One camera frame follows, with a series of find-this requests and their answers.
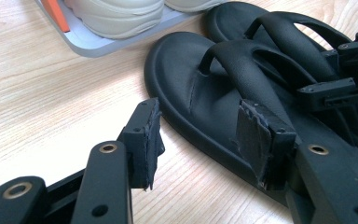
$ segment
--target shoe tray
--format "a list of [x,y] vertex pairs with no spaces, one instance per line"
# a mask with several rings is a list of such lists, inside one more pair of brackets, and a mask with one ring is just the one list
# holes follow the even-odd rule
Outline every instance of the shoe tray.
[[41,0],[35,0],[35,1],[40,6],[42,11],[45,13],[45,15],[48,17],[48,19],[53,24],[53,26],[56,28],[56,30],[61,35],[63,40],[65,40],[65,42],[69,45],[69,47],[75,53],[90,58],[101,57],[106,54],[112,53],[118,49],[125,48],[132,43],[143,40],[148,36],[151,36],[164,29],[172,27],[175,24],[185,21],[190,17],[198,14],[198,13],[182,13],[164,6],[163,16],[160,24],[136,36],[126,39],[115,40],[115,39],[104,38],[94,34],[86,26],[83,25],[82,20],[74,15],[72,9],[68,8],[63,2],[63,0],[58,0],[62,13],[65,16],[66,21],[70,28],[69,32],[64,33],[60,30],[60,28],[57,26],[54,20],[46,12],[45,8],[41,3]]

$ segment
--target light wood surface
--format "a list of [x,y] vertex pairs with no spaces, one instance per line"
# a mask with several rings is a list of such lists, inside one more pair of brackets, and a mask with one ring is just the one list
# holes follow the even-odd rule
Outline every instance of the light wood surface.
[[[253,0],[303,13],[350,38],[358,0]],[[0,185],[37,175],[47,185],[84,168],[91,148],[115,140],[148,98],[144,60],[174,31],[202,34],[200,16],[101,58],[73,53],[35,1],[0,1]],[[166,152],[153,190],[133,190],[135,223],[291,223],[290,212],[211,160],[164,120]]]

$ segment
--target orange strip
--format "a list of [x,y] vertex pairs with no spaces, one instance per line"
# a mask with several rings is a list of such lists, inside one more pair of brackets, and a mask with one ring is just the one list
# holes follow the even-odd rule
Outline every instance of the orange strip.
[[58,0],[41,0],[43,7],[50,17],[57,23],[61,31],[69,32],[69,26],[66,22],[65,17],[60,9],[60,5],[57,2]]

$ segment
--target wood grain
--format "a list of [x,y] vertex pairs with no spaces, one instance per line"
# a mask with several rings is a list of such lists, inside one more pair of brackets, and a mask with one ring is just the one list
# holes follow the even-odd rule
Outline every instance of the wood grain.
[[[247,2],[312,16],[350,38],[358,31],[358,0]],[[115,53],[84,58],[34,1],[1,0],[0,185],[24,175],[50,185],[84,168],[90,149],[116,139],[148,98],[145,55],[174,31],[203,34],[200,16]],[[199,152],[165,121],[161,134],[167,150],[158,160],[155,188],[133,191],[136,223],[292,222],[287,208]]]

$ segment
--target beige shoe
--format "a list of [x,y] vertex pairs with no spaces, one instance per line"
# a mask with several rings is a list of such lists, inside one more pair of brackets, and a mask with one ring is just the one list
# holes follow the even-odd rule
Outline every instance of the beige shoe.
[[177,11],[196,12],[215,7],[225,0],[165,0],[165,5]]
[[120,39],[160,23],[163,0],[64,0],[94,34]]

